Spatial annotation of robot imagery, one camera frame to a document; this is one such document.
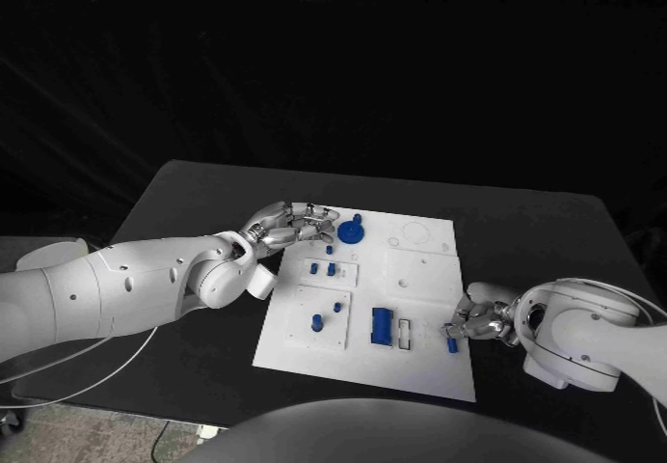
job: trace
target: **white pegboard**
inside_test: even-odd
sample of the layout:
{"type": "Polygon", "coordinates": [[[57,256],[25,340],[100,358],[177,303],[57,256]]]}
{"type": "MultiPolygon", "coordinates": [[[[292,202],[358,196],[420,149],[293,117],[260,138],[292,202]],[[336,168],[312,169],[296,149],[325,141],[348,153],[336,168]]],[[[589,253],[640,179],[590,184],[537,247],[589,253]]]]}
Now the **white pegboard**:
{"type": "Polygon", "coordinates": [[[361,214],[364,239],[349,245],[335,236],[331,255],[325,254],[322,242],[296,243],[285,250],[253,365],[475,401],[466,340],[457,341],[457,352],[450,354],[439,333],[462,294],[452,222],[331,208],[339,212],[335,225],[361,214]],[[318,276],[309,274],[312,259],[321,262],[318,276]],[[335,271],[345,269],[345,278],[345,265],[354,266],[354,285],[349,280],[326,277],[328,262],[335,263],[335,271]],[[313,291],[308,294],[310,307],[305,304],[302,312],[295,309],[302,302],[302,294],[296,295],[299,286],[313,288],[308,290],[313,291]],[[309,328],[312,314],[331,304],[325,290],[347,294],[349,301],[344,307],[347,331],[341,344],[339,326],[326,325],[325,320],[319,333],[309,328]],[[370,343],[372,307],[393,311],[391,347],[370,343]],[[410,350],[398,348],[401,319],[410,321],[410,350]],[[326,333],[328,328],[335,329],[319,342],[315,335],[326,333]],[[289,334],[296,332],[300,338],[293,340],[289,334]]]}

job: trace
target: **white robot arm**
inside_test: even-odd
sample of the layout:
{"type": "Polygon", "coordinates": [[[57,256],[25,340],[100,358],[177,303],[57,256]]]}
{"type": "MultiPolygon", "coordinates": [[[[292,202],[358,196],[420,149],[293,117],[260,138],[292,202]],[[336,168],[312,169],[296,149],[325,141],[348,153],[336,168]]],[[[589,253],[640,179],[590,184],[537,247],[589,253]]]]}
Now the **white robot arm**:
{"type": "Polygon", "coordinates": [[[519,343],[525,373],[557,389],[610,392],[622,371],[667,406],[667,324],[635,326],[639,309],[597,282],[564,279],[524,294],[475,283],[443,333],[519,343]]]}
{"type": "Polygon", "coordinates": [[[244,290],[263,299],[276,282],[256,259],[298,240],[331,242],[336,217],[313,204],[276,203],[237,233],[122,243],[0,274],[0,362],[66,340],[138,333],[224,307],[244,290]]]}

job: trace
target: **black backdrop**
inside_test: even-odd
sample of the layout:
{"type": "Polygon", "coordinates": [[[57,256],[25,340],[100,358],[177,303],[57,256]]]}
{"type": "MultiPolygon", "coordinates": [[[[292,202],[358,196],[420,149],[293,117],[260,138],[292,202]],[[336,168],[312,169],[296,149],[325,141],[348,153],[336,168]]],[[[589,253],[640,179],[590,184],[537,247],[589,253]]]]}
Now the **black backdrop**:
{"type": "Polygon", "coordinates": [[[659,189],[650,5],[136,3],[2,4],[2,193],[122,218],[174,158],[589,193],[612,212],[659,189]]]}

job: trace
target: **table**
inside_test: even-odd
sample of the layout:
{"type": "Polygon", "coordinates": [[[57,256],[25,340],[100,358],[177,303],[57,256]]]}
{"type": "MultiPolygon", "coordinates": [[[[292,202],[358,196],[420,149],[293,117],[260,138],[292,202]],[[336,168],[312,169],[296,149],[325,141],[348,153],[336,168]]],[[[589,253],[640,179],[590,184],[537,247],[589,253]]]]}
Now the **table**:
{"type": "MultiPolygon", "coordinates": [[[[528,288],[576,276],[652,298],[640,269],[596,198],[171,161],[159,170],[113,243],[238,230],[274,201],[306,201],[453,220],[463,286],[528,288]]],[[[277,270],[280,255],[262,263],[277,270]]],[[[384,390],[251,367],[266,301],[244,293],[221,310],[159,327],[128,367],[68,402],[185,422],[230,426],[292,404],[381,397],[442,404],[545,431],[620,460],[665,448],[648,396],[625,376],[612,394],[554,390],[522,372],[525,351],[470,341],[478,402],[384,390]]],[[[61,366],[19,380],[18,396],[53,399],[83,389],[132,355],[146,333],[113,339],[61,366]]],[[[34,355],[57,358],[89,341],[34,355]]],[[[470,437],[470,444],[479,442],[470,437]]]]}

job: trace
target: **blue object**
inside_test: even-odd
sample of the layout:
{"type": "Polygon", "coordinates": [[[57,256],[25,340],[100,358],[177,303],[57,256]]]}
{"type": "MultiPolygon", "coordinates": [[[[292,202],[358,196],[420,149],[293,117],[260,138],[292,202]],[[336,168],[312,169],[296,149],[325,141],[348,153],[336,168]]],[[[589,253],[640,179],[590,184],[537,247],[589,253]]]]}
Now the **blue object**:
{"type": "Polygon", "coordinates": [[[364,239],[364,228],[358,214],[354,214],[354,218],[336,226],[336,237],[347,244],[357,244],[364,239]]]}
{"type": "Polygon", "coordinates": [[[312,325],[309,325],[309,327],[312,328],[312,331],[315,333],[319,333],[322,331],[323,321],[322,316],[318,313],[312,315],[312,325]]]}
{"type": "Polygon", "coordinates": [[[391,318],[393,311],[372,307],[372,344],[391,345],[391,318]]]}
{"type": "Polygon", "coordinates": [[[457,345],[455,344],[455,339],[452,338],[447,338],[447,348],[450,354],[455,354],[457,352],[457,345]]]}

